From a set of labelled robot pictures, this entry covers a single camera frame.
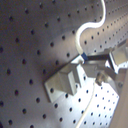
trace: perforated metal panel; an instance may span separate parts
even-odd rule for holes
[[[128,37],[127,0],[105,0],[107,18],[82,34],[87,54],[114,47]],[[73,97],[50,103],[44,82],[75,58],[75,32],[100,21],[100,0],[1,0],[0,127],[74,128],[88,104],[92,84]],[[81,125],[108,127],[118,97],[110,86],[96,86],[92,107]]]

